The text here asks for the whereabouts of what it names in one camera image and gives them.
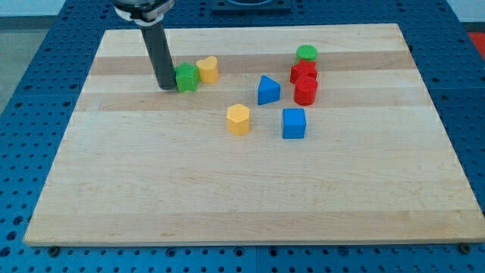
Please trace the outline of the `silver white tool mount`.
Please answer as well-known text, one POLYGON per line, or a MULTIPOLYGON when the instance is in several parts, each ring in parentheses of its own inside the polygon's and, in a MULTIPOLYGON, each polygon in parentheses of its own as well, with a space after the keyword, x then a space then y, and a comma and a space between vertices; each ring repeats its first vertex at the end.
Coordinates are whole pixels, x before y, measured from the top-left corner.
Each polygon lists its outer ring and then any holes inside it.
POLYGON ((126 21, 149 27, 164 19, 175 6, 175 0, 113 0, 115 12, 126 21))

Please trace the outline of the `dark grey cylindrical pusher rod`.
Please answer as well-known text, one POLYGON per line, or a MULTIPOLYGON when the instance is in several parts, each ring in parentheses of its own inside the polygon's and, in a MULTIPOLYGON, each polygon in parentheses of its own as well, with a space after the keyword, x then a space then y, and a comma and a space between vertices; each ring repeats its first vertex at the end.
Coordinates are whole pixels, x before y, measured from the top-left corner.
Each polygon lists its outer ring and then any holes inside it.
POLYGON ((158 86, 165 90, 175 88, 175 69, 163 23, 159 21, 140 29, 158 86))

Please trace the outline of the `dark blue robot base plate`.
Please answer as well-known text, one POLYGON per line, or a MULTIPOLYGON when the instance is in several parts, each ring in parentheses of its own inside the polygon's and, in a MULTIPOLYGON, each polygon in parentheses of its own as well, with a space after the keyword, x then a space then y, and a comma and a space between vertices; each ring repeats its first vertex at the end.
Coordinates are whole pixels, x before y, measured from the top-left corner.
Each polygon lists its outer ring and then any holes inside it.
POLYGON ((292 0, 211 0, 211 13, 290 11, 292 0))

